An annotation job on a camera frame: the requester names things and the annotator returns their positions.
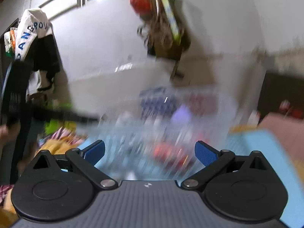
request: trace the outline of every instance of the logo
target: logo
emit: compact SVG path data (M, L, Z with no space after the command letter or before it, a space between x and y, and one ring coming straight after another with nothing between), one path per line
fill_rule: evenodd
M150 187L152 187L152 184L151 183L146 183L144 186L147 187L147 188L150 188Z

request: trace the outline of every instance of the blue gripper pad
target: blue gripper pad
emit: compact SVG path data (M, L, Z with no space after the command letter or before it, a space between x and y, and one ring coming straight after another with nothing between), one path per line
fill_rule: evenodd
M105 143L97 140L82 150L83 158L95 165L105 155Z
M194 148L196 158L205 166L212 164L219 157L220 152L203 141L198 141Z

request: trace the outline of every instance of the triangular hole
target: triangular hole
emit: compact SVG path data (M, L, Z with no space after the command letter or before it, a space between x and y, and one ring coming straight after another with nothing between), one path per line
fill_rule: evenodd
M34 169L48 168L50 166L48 158L45 155L41 155L37 163L34 166Z
M262 160L258 157L255 157L254 160L252 161L250 168L253 169L258 169L258 170L267 170L266 167L264 166Z

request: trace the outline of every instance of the gray ribbed surface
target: gray ribbed surface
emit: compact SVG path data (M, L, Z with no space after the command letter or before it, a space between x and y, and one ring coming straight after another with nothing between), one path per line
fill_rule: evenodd
M211 212L198 193L181 190L174 181L123 181L112 191L100 192L81 215L67 221L41 224L18 221L14 228L235 228L244 224L225 220ZM280 228L276 221L250 228Z

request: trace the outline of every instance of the pink surface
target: pink surface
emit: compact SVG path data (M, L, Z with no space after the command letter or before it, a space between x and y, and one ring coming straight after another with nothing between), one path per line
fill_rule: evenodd
M303 120L270 113L259 127L274 133L292 160L304 161Z

